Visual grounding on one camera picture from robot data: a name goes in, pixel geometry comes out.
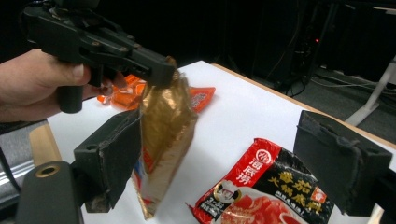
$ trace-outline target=red package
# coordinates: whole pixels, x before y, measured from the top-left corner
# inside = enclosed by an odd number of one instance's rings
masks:
[[[218,184],[189,206],[203,224],[327,223],[333,202],[286,149],[261,138]]]
[[[103,105],[114,105],[124,110],[133,110],[139,107],[143,90],[146,87],[146,82],[134,75],[125,77],[127,87],[118,89],[113,86],[113,94],[109,96],[98,95],[96,99]],[[216,88],[214,87],[190,87],[191,105],[192,109],[199,113],[212,100]]]
[[[190,87],[192,109],[196,113],[201,112],[212,100],[215,90],[214,87]]]

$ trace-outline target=brown translucent bag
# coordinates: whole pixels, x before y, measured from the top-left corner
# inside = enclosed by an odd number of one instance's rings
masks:
[[[172,58],[167,59],[177,68]],[[132,178],[145,219],[154,216],[191,144],[198,119],[189,84],[177,69],[171,86],[145,88],[140,106],[142,155]]]

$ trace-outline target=table surface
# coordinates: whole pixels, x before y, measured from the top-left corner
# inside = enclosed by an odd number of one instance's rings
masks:
[[[199,114],[189,151],[155,217],[144,220],[132,181],[128,181],[109,213],[87,214],[83,206],[85,223],[197,223],[186,203],[195,204],[226,175],[254,138],[265,138],[292,150],[301,111],[315,110],[218,65],[200,61],[179,71],[186,75],[190,86],[216,87],[216,92],[210,105]],[[73,149],[119,112],[91,99],[83,103],[82,111],[77,114],[61,113],[49,118],[63,160],[72,162]],[[362,133],[393,154],[396,152],[393,144]],[[390,167],[396,170],[395,160]],[[367,223],[368,220],[368,217],[343,216],[334,207],[329,223]]]

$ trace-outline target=black foam block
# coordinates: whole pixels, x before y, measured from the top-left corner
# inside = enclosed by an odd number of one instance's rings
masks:
[[[392,154],[324,115],[303,111],[293,152],[328,197],[350,216],[370,216],[375,181],[387,174]]]

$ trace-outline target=metal stand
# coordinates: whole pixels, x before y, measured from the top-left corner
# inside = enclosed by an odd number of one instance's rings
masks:
[[[382,75],[367,103],[362,106],[358,111],[356,111],[351,117],[349,117],[346,120],[346,123],[357,126],[364,119],[366,119],[367,116],[369,116],[379,106],[379,103],[377,102],[378,97],[381,94],[382,90],[384,90],[387,86],[389,80],[392,78],[392,76],[395,76],[395,74],[396,56],[393,58],[392,61],[390,61],[387,70],[385,70],[384,75]]]

